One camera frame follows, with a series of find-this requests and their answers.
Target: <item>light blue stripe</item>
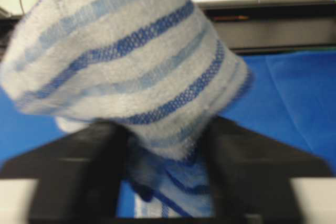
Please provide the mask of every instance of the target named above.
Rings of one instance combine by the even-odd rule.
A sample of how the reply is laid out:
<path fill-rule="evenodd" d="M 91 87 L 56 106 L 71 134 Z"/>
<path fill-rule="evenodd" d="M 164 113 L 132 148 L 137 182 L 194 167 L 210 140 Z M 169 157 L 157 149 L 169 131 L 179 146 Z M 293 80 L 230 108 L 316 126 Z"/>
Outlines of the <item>light blue stripe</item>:
<path fill-rule="evenodd" d="M 199 48 L 206 32 L 208 31 L 208 23 L 206 27 L 184 47 L 177 55 L 169 58 L 160 65 L 156 66 L 149 72 L 137 79 L 132 79 L 124 82 L 118 82 L 113 84 L 100 84 L 91 88 L 82 90 L 79 94 L 71 97 L 67 97 L 64 103 L 57 104 L 59 107 L 52 111 L 57 113 L 59 110 L 66 110 L 67 108 L 74 106 L 81 99 L 85 97 L 101 96 L 107 94 L 125 94 L 136 93 L 146 90 L 158 82 L 162 81 L 168 74 L 174 71 L 183 61 L 188 59 Z M 60 97 L 66 97 L 67 93 L 58 93 Z"/>
<path fill-rule="evenodd" d="M 220 91 L 219 94 L 216 96 L 216 98 L 211 101 L 209 107 L 211 108 L 214 103 L 218 101 L 218 99 L 223 95 L 223 93 L 226 91 L 227 87 L 234 81 L 236 78 L 237 72 L 239 70 L 240 61 L 236 63 L 235 70 L 232 73 L 230 79 L 228 80 L 228 83 L 226 86 L 224 86 Z M 156 137 L 154 139 L 146 139 L 146 144 L 151 148 L 169 148 L 176 144 L 179 144 L 183 140 L 185 140 L 187 137 L 192 136 L 196 129 L 199 129 L 202 125 L 204 125 L 207 120 L 209 119 L 207 115 L 207 111 L 204 111 L 200 116 L 198 116 L 193 122 L 191 122 L 186 127 L 183 127 L 178 133 L 173 134 L 168 137 Z"/>
<path fill-rule="evenodd" d="M 159 201 L 161 201 L 163 204 L 173 209 L 175 212 L 177 212 L 182 217 L 191 217 L 191 215 L 187 211 L 185 211 L 181 206 L 179 206 L 173 200 L 169 199 L 163 193 L 156 190 L 154 191 L 154 197 L 157 198 Z"/>
<path fill-rule="evenodd" d="M 210 193 L 210 188 L 208 185 L 197 185 L 193 187 L 188 187 L 184 185 L 182 182 L 180 182 L 177 178 L 175 178 L 172 174 L 168 172 L 168 170 L 165 170 L 167 177 L 169 180 L 182 192 L 186 194 L 192 194 L 192 195 L 204 195 Z"/>
<path fill-rule="evenodd" d="M 165 203 L 162 203 L 161 216 L 164 218 L 169 216 L 169 208 Z"/>
<path fill-rule="evenodd" d="M 87 26 L 108 13 L 114 13 L 133 1 L 135 0 L 95 0 L 75 14 L 61 19 L 42 32 L 34 45 L 26 48 L 20 60 L 14 62 L 14 69 L 17 72 L 24 70 L 29 63 L 37 60 L 59 40 L 66 39 L 74 30 Z"/>

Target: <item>white block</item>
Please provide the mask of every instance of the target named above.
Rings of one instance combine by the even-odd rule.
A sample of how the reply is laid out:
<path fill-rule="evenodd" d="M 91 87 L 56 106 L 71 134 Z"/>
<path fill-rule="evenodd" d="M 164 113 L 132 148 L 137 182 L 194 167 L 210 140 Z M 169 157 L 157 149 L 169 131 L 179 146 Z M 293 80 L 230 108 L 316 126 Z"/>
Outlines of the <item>white block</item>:
<path fill-rule="evenodd" d="M 291 185 L 306 224 L 336 223 L 336 178 L 295 178 Z"/>
<path fill-rule="evenodd" d="M 0 179 L 0 223 L 28 224 L 37 183 L 35 179 Z"/>

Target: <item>blue stripe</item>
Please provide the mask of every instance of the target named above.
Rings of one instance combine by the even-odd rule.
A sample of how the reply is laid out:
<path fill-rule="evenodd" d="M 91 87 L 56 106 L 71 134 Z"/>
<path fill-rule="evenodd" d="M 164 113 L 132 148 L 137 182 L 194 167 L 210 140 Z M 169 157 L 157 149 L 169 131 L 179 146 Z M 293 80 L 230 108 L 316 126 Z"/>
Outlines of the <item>blue stripe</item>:
<path fill-rule="evenodd" d="M 74 30 L 87 26 L 108 13 L 114 13 L 132 1 L 134 0 L 95 0 L 75 14 L 61 19 L 42 32 L 34 45 L 25 49 L 20 60 L 14 62 L 14 69 L 18 72 L 22 71 L 29 63 L 44 55 L 50 47 L 68 37 Z"/>
<path fill-rule="evenodd" d="M 130 116 L 127 118 L 111 118 L 112 120 L 122 124 L 151 124 L 159 121 L 177 109 L 183 107 L 193 101 L 208 86 L 208 84 L 217 75 L 224 60 L 224 48 L 221 42 L 217 41 L 216 57 L 212 61 L 208 69 L 196 79 L 184 92 L 176 96 L 172 101 L 158 107 L 155 110 Z"/>
<path fill-rule="evenodd" d="M 240 66 L 240 61 L 238 61 L 235 65 L 235 70 L 232 73 L 231 77 L 228 80 L 228 83 L 226 86 L 224 86 L 219 94 L 216 96 L 216 98 L 211 101 L 209 107 L 211 108 L 215 102 L 223 95 L 227 87 L 231 84 L 231 82 L 235 79 L 238 69 Z M 187 125 L 186 127 L 181 128 L 181 130 L 168 137 L 162 137 L 162 138 L 154 138 L 154 139 L 146 139 L 146 143 L 149 143 L 149 146 L 151 148 L 169 148 L 171 146 L 174 146 L 180 142 L 182 142 L 187 137 L 190 137 L 194 132 L 195 129 L 199 128 L 201 125 L 204 125 L 204 123 L 208 120 L 207 117 L 207 111 L 204 111 L 200 116 L 198 116 L 192 123 Z"/>
<path fill-rule="evenodd" d="M 187 1 L 185 5 L 178 8 L 176 11 L 159 18 L 157 21 L 147 25 L 146 27 L 140 28 L 131 35 L 113 43 L 111 46 L 102 49 L 93 49 L 83 53 L 40 90 L 36 92 L 26 92 L 16 101 L 17 106 L 23 109 L 26 105 L 36 99 L 49 97 L 66 81 L 76 75 L 77 72 L 87 68 L 89 65 L 116 60 L 128 55 L 139 47 L 143 47 L 152 39 L 165 33 L 168 29 L 177 26 L 180 22 L 188 18 L 193 11 L 193 3 L 191 1 Z M 173 59 L 174 63 L 178 63 L 178 61 L 179 59 Z"/>
<path fill-rule="evenodd" d="M 174 176 L 172 176 L 167 170 L 166 174 L 168 175 L 168 178 L 170 181 L 181 191 L 187 193 L 187 194 L 193 194 L 193 195 L 204 195 L 204 194 L 209 194 L 210 189 L 206 185 L 198 185 L 195 187 L 187 187 L 183 185 L 178 179 L 176 179 Z"/>
<path fill-rule="evenodd" d="M 66 93 L 58 93 L 60 97 L 67 96 L 67 100 L 63 103 L 59 103 L 58 108 L 55 108 L 52 113 L 56 113 L 59 110 L 66 110 L 67 108 L 75 105 L 85 97 L 107 94 L 130 94 L 140 92 L 154 86 L 159 81 L 162 81 L 168 74 L 174 71 L 183 61 L 188 59 L 197 50 L 197 48 L 199 48 L 206 32 L 209 29 L 208 25 L 209 24 L 207 23 L 203 30 L 192 41 L 190 41 L 186 47 L 181 49 L 177 55 L 174 55 L 173 57 L 167 59 L 166 61 L 159 64 L 139 78 L 113 84 L 96 85 L 83 89 L 78 94 L 75 94 L 73 96 L 67 96 L 68 94 Z"/>
<path fill-rule="evenodd" d="M 169 216 L 169 208 L 165 203 L 162 203 L 161 216 L 167 218 Z"/>
<path fill-rule="evenodd" d="M 177 212 L 182 217 L 191 217 L 191 215 L 188 214 L 182 207 L 180 207 L 178 204 L 176 204 L 171 199 L 168 199 L 166 196 L 164 196 L 159 191 L 154 192 L 154 197 L 160 200 L 162 203 L 169 206 L 171 209 L 173 209 L 175 212 Z"/>

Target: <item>blue striped towel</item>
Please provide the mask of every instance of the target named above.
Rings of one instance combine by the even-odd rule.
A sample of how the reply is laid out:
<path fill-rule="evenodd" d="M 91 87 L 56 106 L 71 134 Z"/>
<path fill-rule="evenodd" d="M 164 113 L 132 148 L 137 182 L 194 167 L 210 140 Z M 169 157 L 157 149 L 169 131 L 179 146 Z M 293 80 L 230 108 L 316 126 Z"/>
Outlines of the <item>blue striped towel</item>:
<path fill-rule="evenodd" d="M 202 161 L 184 161 L 248 70 L 191 0 L 39 0 L 0 74 L 20 111 L 56 116 L 65 131 L 104 118 L 136 133 L 145 154 L 129 174 L 155 196 L 136 199 L 136 216 L 212 214 L 206 190 L 194 190 L 206 187 Z"/>

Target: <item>blue tablecloth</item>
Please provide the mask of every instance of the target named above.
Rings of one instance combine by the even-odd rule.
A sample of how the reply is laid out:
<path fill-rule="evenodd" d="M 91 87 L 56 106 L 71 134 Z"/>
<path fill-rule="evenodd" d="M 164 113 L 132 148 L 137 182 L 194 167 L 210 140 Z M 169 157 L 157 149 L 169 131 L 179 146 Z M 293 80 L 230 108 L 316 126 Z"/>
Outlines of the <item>blue tablecloth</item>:
<path fill-rule="evenodd" d="M 321 156 L 336 172 L 336 52 L 250 56 L 245 60 L 255 81 L 220 115 Z M 16 112 L 2 90 L 0 109 L 0 165 L 11 156 L 63 136 L 52 118 Z M 123 183 L 119 216 L 133 216 L 133 197 L 129 184 Z"/>

